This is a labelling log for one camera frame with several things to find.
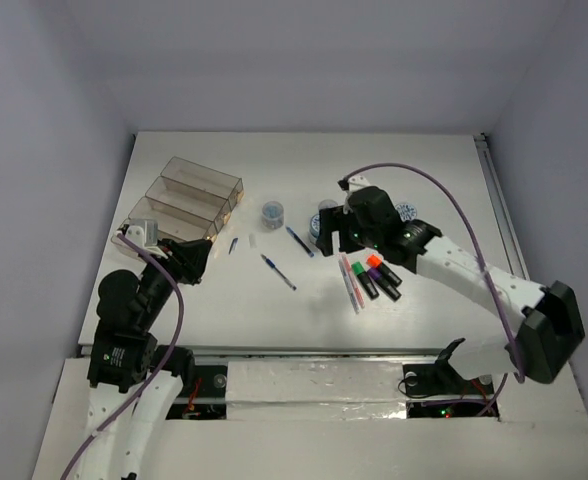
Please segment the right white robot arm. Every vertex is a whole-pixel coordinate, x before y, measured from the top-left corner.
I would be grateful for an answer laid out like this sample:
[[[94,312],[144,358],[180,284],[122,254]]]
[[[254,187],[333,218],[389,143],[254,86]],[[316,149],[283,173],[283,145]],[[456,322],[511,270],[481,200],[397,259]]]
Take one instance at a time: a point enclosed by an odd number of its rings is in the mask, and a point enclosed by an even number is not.
[[[501,322],[504,333],[479,343],[464,338],[445,347],[436,384],[456,392],[482,375],[518,374],[551,384],[585,338],[574,290],[544,286],[489,265],[418,219],[404,221],[375,186],[349,192],[341,206],[319,213],[316,245],[325,256],[369,248],[384,260],[458,293]]]

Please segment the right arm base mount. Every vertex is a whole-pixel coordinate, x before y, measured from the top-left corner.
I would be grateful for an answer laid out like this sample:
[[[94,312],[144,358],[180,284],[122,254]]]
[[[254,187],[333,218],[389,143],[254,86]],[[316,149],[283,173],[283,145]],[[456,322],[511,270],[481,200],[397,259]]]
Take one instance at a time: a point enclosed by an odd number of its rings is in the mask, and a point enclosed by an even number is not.
[[[410,363],[403,367],[397,390],[410,401],[412,415],[498,417],[491,377],[464,379],[449,363],[464,341],[464,338],[453,340],[432,363]]]

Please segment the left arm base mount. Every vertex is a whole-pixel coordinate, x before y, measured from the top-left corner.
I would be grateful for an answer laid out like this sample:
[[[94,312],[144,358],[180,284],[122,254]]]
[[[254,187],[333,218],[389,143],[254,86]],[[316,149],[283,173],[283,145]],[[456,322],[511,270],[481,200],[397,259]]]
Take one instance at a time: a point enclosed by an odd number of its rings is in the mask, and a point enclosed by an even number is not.
[[[179,394],[166,415],[167,420],[224,420],[227,366],[196,365],[195,377]]]

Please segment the purple cap black highlighter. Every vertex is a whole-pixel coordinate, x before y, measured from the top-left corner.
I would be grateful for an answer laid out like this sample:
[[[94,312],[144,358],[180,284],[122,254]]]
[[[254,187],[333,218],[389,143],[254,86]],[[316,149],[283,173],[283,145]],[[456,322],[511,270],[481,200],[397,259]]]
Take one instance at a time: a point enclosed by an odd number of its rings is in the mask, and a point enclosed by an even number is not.
[[[369,268],[367,274],[390,300],[396,302],[401,298],[401,293],[397,288],[393,286],[376,268]]]

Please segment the green cap black highlighter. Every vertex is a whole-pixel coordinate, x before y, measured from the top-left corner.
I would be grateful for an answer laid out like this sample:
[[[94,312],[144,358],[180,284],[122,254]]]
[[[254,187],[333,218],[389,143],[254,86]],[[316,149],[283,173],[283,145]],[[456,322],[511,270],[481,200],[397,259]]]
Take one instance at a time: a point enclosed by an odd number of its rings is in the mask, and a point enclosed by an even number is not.
[[[351,268],[367,297],[370,300],[378,298],[379,292],[363,265],[360,262],[354,262]]]

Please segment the blue white tape roll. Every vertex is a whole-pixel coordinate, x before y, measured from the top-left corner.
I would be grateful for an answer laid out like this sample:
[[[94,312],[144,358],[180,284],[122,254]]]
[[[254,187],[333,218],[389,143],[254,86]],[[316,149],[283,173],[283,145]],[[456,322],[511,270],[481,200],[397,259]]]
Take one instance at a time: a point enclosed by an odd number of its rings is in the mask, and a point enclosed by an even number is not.
[[[408,202],[401,202],[396,204],[395,210],[403,222],[412,221],[418,216],[417,208]]]
[[[320,234],[320,213],[315,213],[309,220],[308,225],[308,238],[312,245],[316,245],[316,242]]]

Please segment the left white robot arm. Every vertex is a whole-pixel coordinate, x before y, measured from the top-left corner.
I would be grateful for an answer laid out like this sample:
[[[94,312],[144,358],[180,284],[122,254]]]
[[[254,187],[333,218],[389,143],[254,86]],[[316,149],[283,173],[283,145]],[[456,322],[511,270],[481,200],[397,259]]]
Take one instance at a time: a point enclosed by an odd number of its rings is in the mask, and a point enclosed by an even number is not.
[[[192,352],[175,343],[159,345],[151,327],[180,285],[200,283],[211,241],[121,237],[146,265],[141,274],[115,270],[98,287],[87,440],[77,479],[143,478],[170,407],[195,383]]]

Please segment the orange cap black highlighter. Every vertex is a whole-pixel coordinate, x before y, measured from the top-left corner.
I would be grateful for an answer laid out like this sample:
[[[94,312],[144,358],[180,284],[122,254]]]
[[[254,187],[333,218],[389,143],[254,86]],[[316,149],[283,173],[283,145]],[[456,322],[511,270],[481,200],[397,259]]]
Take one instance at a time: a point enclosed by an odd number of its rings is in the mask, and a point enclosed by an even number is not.
[[[399,287],[402,284],[402,279],[377,255],[370,255],[366,262],[371,268],[376,269],[394,287]]]

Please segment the clear jar blue pins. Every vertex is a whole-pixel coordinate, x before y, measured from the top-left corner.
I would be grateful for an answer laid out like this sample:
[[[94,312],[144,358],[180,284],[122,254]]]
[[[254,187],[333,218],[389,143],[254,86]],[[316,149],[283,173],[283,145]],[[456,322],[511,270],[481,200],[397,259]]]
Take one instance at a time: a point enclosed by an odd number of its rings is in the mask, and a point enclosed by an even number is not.
[[[261,221],[265,228],[276,230],[284,224],[284,207],[278,201],[268,201],[261,209]]]

